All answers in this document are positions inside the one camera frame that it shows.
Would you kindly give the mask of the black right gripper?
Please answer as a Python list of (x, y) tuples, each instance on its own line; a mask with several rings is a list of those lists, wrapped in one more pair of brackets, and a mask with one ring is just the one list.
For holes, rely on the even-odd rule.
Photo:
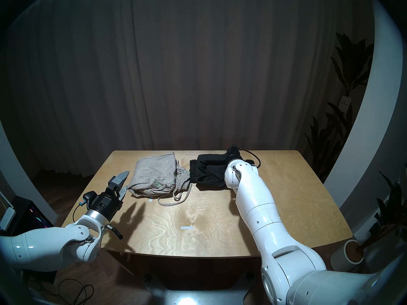
[(225, 165), (228, 166), (230, 162), (234, 160), (242, 161), (243, 158), (240, 154), (239, 147), (237, 145), (232, 145), (230, 148), (227, 149), (226, 156), (225, 156)]

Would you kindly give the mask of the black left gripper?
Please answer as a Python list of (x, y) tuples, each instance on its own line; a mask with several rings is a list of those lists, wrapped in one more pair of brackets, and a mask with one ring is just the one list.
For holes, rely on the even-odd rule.
[(113, 176), (104, 192), (97, 195), (95, 191), (86, 192), (87, 209), (101, 214), (108, 222), (111, 222), (115, 214), (122, 208), (123, 199), (128, 189), (124, 186), (129, 171), (124, 171)]

